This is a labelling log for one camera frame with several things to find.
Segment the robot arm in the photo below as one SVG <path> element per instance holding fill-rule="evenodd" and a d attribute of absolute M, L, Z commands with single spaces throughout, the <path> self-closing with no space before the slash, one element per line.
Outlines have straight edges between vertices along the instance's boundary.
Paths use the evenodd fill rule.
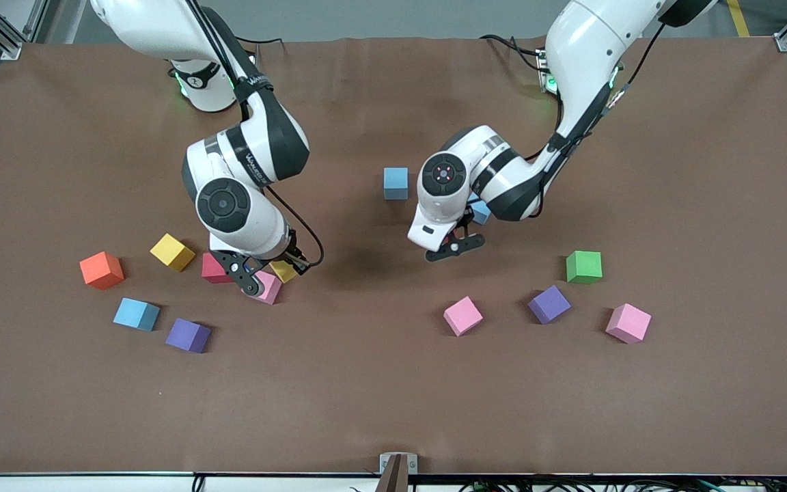
<path fill-rule="evenodd" d="M 563 118 L 534 164 L 488 126 L 466 128 L 430 156 L 418 176 L 418 208 L 409 239 L 430 261 L 484 244 L 453 230 L 469 219 L 469 192 L 496 218 L 522 221 L 541 211 L 544 194 L 581 140 L 604 114 L 612 74 L 625 50 L 655 16 L 687 24 L 715 0 L 572 0 L 547 36 L 547 64 L 555 75 Z"/>
<path fill-rule="evenodd" d="M 287 261 L 303 274 L 315 264 L 296 246 L 296 232 L 264 187 L 300 174 L 309 158 L 303 129 L 278 103 L 216 12 L 195 0 L 91 0 L 94 10 L 137 52 L 168 59 L 194 106 L 243 108 L 243 120 L 191 144 L 181 175 L 210 249 L 244 292 L 263 284 L 253 276 L 268 262 Z"/>

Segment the brown table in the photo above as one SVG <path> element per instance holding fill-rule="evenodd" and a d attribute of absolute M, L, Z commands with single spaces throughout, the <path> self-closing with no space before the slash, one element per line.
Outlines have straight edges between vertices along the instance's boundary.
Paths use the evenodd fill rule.
<path fill-rule="evenodd" d="M 484 249 L 439 264 L 382 169 L 413 180 L 481 122 L 533 153 L 555 117 L 535 72 L 485 41 L 261 54 L 312 145 L 278 191 L 327 249 L 274 306 L 148 252 L 167 232 L 207 248 L 179 170 L 234 109 L 197 112 L 164 61 L 122 46 L 29 44 L 0 69 L 0 471 L 357 471 L 407 450 L 425 472 L 787 474 L 772 40 L 659 40 L 543 216 L 491 219 Z M 601 283 L 563 281 L 574 249 L 603 253 Z M 128 274 L 105 292 L 78 269 L 100 250 Z M 540 326 L 525 302 L 551 284 L 574 308 Z M 441 314 L 466 295 L 485 320 L 456 338 Z M 112 324 L 124 296 L 163 306 L 152 333 Z M 640 345 L 603 333 L 625 302 L 653 315 Z M 177 317 L 212 328 L 205 354 L 163 343 Z"/>

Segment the purple cube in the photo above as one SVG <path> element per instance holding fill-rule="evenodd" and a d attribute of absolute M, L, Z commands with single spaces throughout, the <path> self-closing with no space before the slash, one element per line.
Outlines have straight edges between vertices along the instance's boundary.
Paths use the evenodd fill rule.
<path fill-rule="evenodd" d="M 175 324 L 172 325 L 169 337 L 166 338 L 166 344 L 177 346 L 182 350 L 202 354 L 202 350 L 206 348 L 206 342 L 208 342 L 208 336 L 210 334 L 212 334 L 212 330 L 178 318 L 175 320 Z"/>
<path fill-rule="evenodd" d="M 557 286 L 549 287 L 546 292 L 536 296 L 527 306 L 534 312 L 543 325 L 549 324 L 563 312 L 571 308 Z"/>

